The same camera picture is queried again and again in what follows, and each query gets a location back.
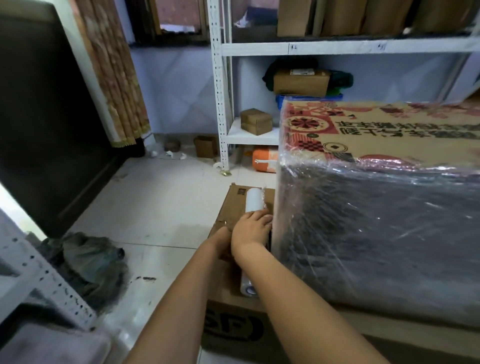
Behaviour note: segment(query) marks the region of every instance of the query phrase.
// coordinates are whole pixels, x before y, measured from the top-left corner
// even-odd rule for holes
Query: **orange and white package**
[[[276,173],[277,146],[257,146],[252,154],[252,165],[257,171]]]

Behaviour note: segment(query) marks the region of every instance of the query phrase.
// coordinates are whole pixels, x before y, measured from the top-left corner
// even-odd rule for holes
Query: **stretch film roll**
[[[257,211],[264,209],[264,193],[261,188],[251,188],[247,191],[247,199],[245,202],[245,212]],[[257,295],[255,287],[245,272],[241,273],[240,292],[248,297]]]

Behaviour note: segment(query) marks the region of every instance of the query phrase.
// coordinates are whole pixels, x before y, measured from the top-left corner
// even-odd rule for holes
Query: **wooden window frame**
[[[172,47],[210,44],[207,0],[198,0],[200,33],[172,33],[160,28],[155,0],[125,0],[132,24],[135,47]]]

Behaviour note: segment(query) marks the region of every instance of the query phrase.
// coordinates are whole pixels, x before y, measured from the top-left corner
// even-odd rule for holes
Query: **forearm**
[[[252,280],[293,364],[388,363],[327,302],[259,244],[235,259]]]
[[[203,331],[217,251],[205,241],[167,290],[124,364],[191,364]]]

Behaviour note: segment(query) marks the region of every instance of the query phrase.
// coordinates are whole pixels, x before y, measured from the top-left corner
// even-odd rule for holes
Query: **person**
[[[230,247],[262,301],[293,364],[386,364],[343,317],[265,248],[268,210],[246,213],[233,232],[222,227],[197,249],[167,290],[124,364],[194,364],[200,348],[208,282]]]

